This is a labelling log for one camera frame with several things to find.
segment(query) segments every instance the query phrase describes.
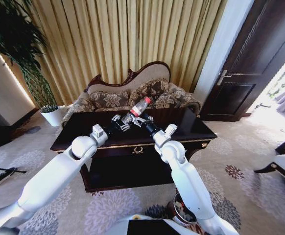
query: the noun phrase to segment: coffee table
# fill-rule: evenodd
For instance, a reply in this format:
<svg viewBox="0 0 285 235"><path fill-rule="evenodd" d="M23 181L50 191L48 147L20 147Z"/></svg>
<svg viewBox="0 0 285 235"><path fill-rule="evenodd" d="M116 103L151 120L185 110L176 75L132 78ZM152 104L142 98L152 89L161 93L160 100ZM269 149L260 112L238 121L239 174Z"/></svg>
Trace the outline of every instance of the coffee table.
<svg viewBox="0 0 285 235"><path fill-rule="evenodd" d="M122 116L127 112L74 113L50 149L63 152L76 137L89 135L95 124L104 128L110 125L115 114ZM172 140L184 145L188 160L217 137L188 108L150 109L146 112L163 130L171 123L178 126ZM93 156L90 169L83 165L80 173L86 192L173 183L171 169L154 149L153 139L146 130L135 125L125 133L109 138Z"/></svg>

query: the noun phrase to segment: door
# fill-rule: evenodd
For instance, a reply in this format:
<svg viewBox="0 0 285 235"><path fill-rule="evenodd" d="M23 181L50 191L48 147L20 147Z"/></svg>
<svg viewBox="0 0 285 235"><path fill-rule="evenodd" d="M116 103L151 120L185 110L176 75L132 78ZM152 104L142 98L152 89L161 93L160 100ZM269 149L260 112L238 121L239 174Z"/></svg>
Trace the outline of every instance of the door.
<svg viewBox="0 0 285 235"><path fill-rule="evenodd" d="M255 0L204 104L202 119L238 121L284 62L285 0Z"/></svg>

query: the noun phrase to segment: bamboo plant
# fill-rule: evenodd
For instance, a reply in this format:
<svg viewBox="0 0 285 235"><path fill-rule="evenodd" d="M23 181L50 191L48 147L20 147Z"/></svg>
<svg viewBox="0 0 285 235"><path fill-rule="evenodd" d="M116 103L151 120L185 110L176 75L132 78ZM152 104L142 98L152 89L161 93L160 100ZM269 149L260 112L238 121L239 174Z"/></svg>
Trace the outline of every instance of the bamboo plant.
<svg viewBox="0 0 285 235"><path fill-rule="evenodd" d="M36 56L42 56L46 46L43 34L36 27L27 10L30 0L0 0L0 53L17 63L29 92L42 113L58 109L50 85L40 72Z"/></svg>

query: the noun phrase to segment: floor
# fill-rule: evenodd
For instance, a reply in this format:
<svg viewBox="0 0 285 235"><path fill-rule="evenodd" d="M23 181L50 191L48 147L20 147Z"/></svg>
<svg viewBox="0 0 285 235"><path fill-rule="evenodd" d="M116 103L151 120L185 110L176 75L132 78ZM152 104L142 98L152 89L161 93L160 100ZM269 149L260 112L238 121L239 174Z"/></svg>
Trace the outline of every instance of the floor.
<svg viewBox="0 0 285 235"><path fill-rule="evenodd" d="M238 122L206 124L218 138L190 162L211 193L216 212L242 235L285 235L285 180L277 172L253 173L271 162L274 149L285 141L285 116L259 107ZM56 155L49 148L59 132L38 112L11 143L0 147L0 167L27 170L0 185L0 207L17 200L25 183ZM20 227L21 234L99 235L126 215L167 217L165 207L174 195L174 184L85 193L78 175ZM203 233L195 225L189 229Z"/></svg>

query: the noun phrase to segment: table leg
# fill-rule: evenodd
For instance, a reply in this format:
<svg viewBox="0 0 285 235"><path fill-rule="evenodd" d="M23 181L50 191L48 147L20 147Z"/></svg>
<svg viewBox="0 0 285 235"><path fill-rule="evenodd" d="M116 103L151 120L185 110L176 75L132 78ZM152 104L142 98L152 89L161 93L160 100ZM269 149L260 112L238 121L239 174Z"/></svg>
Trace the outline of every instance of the table leg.
<svg viewBox="0 0 285 235"><path fill-rule="evenodd" d="M90 191L90 179L89 179L89 171L88 171L86 164L82 165L79 172L84 182L85 191L89 192Z"/></svg>
<svg viewBox="0 0 285 235"><path fill-rule="evenodd" d="M202 149L202 148L199 148L199 149L188 149L188 150L186 151L186 153L185 153L185 157L186 157L187 161L190 160L190 158L192 157L192 155L193 155L195 152L197 152L197 151L199 151L199 150L201 150L201 149Z"/></svg>

